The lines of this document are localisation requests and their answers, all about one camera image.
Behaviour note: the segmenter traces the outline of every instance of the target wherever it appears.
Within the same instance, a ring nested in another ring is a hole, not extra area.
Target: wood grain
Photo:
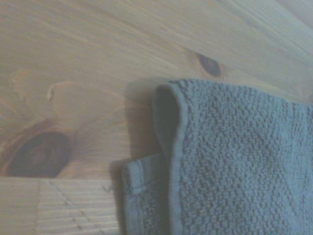
[[[312,104],[312,9],[304,0],[1,1],[0,167],[13,143],[45,131],[66,134],[73,155],[57,179],[0,178],[0,233],[123,233],[120,170],[160,151],[151,100],[168,80]]]

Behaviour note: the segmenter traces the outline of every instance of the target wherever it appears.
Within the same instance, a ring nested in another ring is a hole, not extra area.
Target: wooden surface
[[[312,104],[312,13],[311,0],[0,0],[1,169],[40,131],[73,145],[57,179],[0,178],[0,233],[122,233],[120,169],[160,151],[151,100],[170,79]]]

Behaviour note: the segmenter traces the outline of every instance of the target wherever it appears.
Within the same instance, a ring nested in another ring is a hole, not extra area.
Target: folded towel
[[[313,107],[184,79],[153,111],[162,153],[123,169],[128,235],[313,234]]]

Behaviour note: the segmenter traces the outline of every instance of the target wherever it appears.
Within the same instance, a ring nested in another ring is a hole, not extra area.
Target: pine wood
[[[0,178],[0,233],[123,233],[120,170],[160,151],[151,100],[170,79],[312,104],[312,13],[311,0],[0,1],[0,167],[17,137],[73,143],[57,179]]]

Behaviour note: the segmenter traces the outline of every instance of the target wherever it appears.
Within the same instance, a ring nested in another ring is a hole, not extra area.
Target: textured towel fabric
[[[313,107],[185,79],[153,100],[162,153],[124,167],[128,235],[313,234]]]

